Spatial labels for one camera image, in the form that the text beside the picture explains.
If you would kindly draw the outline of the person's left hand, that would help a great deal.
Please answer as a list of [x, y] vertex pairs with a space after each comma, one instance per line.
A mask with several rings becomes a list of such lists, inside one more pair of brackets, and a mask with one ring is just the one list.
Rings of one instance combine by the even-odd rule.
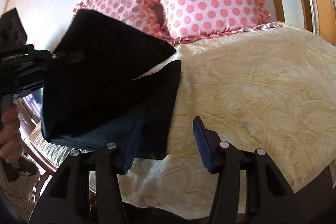
[[8, 164], [18, 161], [22, 153], [22, 138], [19, 132], [19, 109], [12, 104], [2, 114], [1, 121], [1, 158]]

